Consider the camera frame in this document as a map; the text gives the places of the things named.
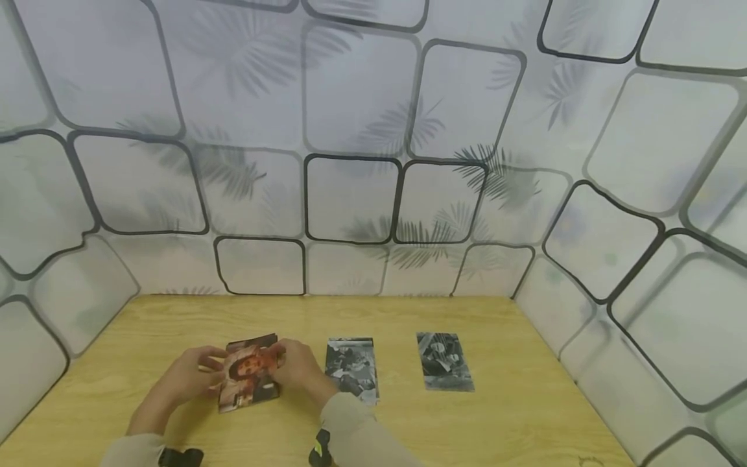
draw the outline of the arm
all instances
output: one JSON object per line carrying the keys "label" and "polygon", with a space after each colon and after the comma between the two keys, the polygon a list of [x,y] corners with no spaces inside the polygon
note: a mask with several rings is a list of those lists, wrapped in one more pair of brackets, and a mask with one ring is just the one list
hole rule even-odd
{"label": "arm", "polygon": [[158,467],[171,414],[200,394],[215,394],[223,381],[223,364],[212,357],[224,358],[226,352],[199,347],[175,360],[132,414],[125,437],[109,447],[101,467]]}
{"label": "arm", "polygon": [[329,452],[340,467],[421,467],[355,396],[340,393],[322,372],[309,346],[281,340],[274,347],[285,352],[285,362],[273,372],[282,386],[305,392],[321,412],[322,428],[329,431]]}

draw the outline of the right hand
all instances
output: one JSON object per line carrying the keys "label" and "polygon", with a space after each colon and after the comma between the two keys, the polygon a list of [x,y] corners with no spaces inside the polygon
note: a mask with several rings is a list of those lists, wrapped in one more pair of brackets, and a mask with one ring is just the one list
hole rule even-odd
{"label": "right hand", "polygon": [[268,351],[278,359],[278,368],[271,370],[270,376],[283,387],[306,389],[320,377],[326,378],[311,348],[302,342],[281,339]]}

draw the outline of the black device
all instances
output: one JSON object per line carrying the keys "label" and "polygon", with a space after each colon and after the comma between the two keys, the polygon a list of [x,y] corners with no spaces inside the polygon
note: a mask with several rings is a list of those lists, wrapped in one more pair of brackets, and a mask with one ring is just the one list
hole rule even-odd
{"label": "black device", "polygon": [[330,467],[332,455],[329,453],[329,431],[319,430],[314,449],[309,453],[309,465],[311,467]]}
{"label": "black device", "polygon": [[158,458],[159,467],[199,467],[205,454],[200,449],[187,449],[184,452],[165,448]]}

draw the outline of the left hand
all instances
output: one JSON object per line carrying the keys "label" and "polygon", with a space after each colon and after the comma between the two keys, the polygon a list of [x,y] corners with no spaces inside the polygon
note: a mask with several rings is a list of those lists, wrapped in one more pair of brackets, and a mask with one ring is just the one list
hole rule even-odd
{"label": "left hand", "polygon": [[227,356],[228,352],[211,345],[185,350],[153,386],[152,395],[173,406],[199,395],[217,395],[224,373],[223,363],[215,358]]}

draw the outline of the photograph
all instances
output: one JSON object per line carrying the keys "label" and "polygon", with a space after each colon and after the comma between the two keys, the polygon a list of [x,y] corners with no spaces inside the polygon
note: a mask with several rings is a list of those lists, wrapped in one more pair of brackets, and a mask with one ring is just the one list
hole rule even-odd
{"label": "photograph", "polygon": [[426,389],[474,392],[472,375],[456,334],[418,333],[418,352]]}
{"label": "photograph", "polygon": [[375,406],[379,401],[372,338],[328,340],[324,373],[335,381],[340,391],[355,395],[362,403]]}
{"label": "photograph", "polygon": [[220,387],[219,413],[280,396],[279,387],[270,378],[277,361],[267,352],[277,341],[277,334],[268,334],[226,345],[229,355],[223,361],[226,378]]}

